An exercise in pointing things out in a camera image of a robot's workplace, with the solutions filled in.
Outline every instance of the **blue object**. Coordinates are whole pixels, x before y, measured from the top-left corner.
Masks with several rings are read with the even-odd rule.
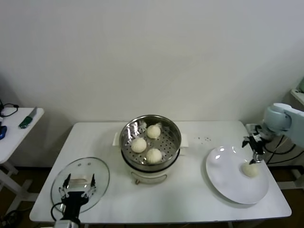
[[[0,126],[0,140],[5,137],[5,133],[8,130],[7,126]]]

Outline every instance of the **white table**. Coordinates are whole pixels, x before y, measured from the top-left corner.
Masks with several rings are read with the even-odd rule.
[[[204,168],[209,151],[223,144],[241,146],[247,135],[241,122],[176,122],[187,134],[189,148],[182,150],[173,165],[174,173],[157,185],[135,185],[126,171],[114,133],[124,123],[77,123],[64,144],[30,213],[36,222],[52,222],[50,190],[57,174],[70,162],[84,157],[104,160],[110,170],[110,184],[101,200],[80,214],[87,224],[110,223],[188,223],[280,218],[291,209],[270,171],[269,191],[255,205],[242,205],[225,199],[210,183]],[[252,151],[245,148],[249,156]],[[62,215],[54,210],[55,217]]]
[[[15,110],[15,108],[5,108],[2,113],[7,115]],[[0,181],[2,182],[0,190],[4,185],[16,194],[16,197],[7,212],[17,209],[21,201],[35,201],[38,196],[37,193],[27,192],[32,180],[26,180],[24,184],[20,186],[10,178],[11,174],[17,174],[18,171],[7,161],[44,113],[42,108],[38,108],[30,125],[26,129],[19,129],[19,124],[32,110],[33,108],[19,108],[12,116],[4,117],[2,122],[2,126],[7,126],[8,129],[5,137],[0,140],[0,164],[8,169],[9,173],[5,174],[0,170]]]

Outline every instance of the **electrical wire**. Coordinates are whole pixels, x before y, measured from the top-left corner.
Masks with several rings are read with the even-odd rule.
[[[13,106],[16,110],[15,110],[14,112],[8,114],[8,115],[3,115],[3,114],[0,113],[0,117],[8,117],[8,116],[11,116],[11,115],[15,114],[15,113],[18,111],[18,109],[19,109],[19,105],[17,105],[17,104],[12,104],[12,103],[3,104],[3,102],[2,102],[1,99],[0,99],[0,107],[3,107],[3,108],[4,108],[4,107],[7,106],[7,105]]]
[[[296,147],[296,145],[294,144],[289,150],[285,151],[285,152],[282,152],[282,153],[276,153],[276,152],[272,152],[272,151],[269,151],[265,146],[264,146],[264,149],[269,152],[269,153],[272,153],[272,154],[278,154],[278,155],[283,155],[283,154],[287,154],[289,152],[291,152],[294,148]]]
[[[62,202],[60,202],[60,203],[55,203],[55,204],[52,206],[52,208],[51,208],[51,216],[52,216],[52,218],[53,218],[54,221],[57,221],[57,219],[54,217],[53,209],[54,209],[56,206],[60,205],[60,204],[62,204]]]
[[[277,148],[279,147],[279,145],[281,144],[281,142],[282,142],[283,139],[284,139],[284,135],[282,135],[282,137],[281,137],[279,143],[276,145],[275,151],[274,151],[274,152],[276,152]],[[269,162],[271,161],[271,159],[274,157],[274,155],[275,155],[275,154],[273,153],[273,154],[271,155],[271,157],[269,158],[269,160],[266,162],[267,165],[269,164]]]
[[[22,212],[31,210],[32,208],[33,208],[33,206],[25,208],[25,209],[18,209],[18,210],[10,211],[2,219],[0,219],[1,227],[4,227],[4,228],[16,227],[22,220]]]
[[[293,159],[295,159],[295,158],[297,158],[297,157],[300,157],[303,153],[304,153],[304,151],[302,151],[301,153],[299,153],[297,156],[295,156],[295,157],[293,157],[293,158],[290,158],[290,159],[287,159],[287,160],[284,160],[284,161],[272,162],[272,163],[269,163],[269,165],[291,161],[291,160],[293,160]]]

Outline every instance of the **white plate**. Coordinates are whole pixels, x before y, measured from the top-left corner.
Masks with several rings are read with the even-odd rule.
[[[267,193],[269,183],[265,164],[258,164],[259,175],[250,178],[241,165],[251,160],[245,151],[233,146],[221,146],[206,159],[207,174],[214,187],[228,199],[242,204],[259,202]]]

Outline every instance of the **knife handle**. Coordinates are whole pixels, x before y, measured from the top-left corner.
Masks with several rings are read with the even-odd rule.
[[[30,122],[32,122],[33,118],[32,117],[25,117],[25,119],[19,124],[19,128],[25,129],[29,126]]]

